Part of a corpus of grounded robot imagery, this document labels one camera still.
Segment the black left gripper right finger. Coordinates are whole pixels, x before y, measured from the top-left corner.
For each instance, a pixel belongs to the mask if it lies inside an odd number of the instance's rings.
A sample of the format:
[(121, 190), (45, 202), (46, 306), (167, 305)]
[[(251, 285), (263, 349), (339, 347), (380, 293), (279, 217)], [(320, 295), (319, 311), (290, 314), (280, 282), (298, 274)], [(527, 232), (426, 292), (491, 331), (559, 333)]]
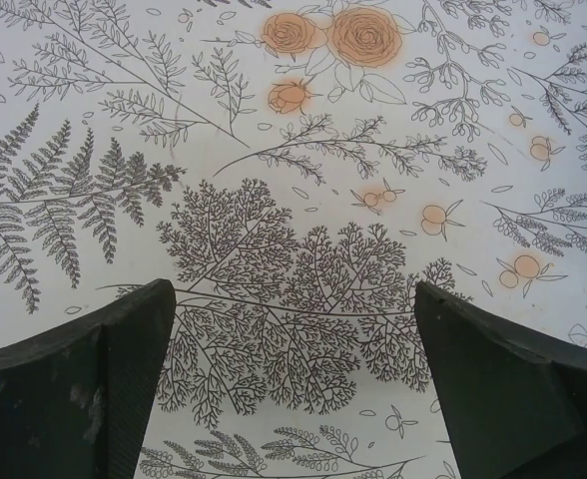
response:
[(587, 478), (587, 348), (420, 282), (414, 314), (464, 478)]

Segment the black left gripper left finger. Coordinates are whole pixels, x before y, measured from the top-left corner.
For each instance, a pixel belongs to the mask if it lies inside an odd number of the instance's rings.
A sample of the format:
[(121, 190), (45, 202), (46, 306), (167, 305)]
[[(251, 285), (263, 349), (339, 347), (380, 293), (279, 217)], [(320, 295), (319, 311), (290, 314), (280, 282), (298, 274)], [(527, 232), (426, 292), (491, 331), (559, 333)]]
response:
[(156, 279), (0, 349), (0, 478), (131, 478), (176, 310)]

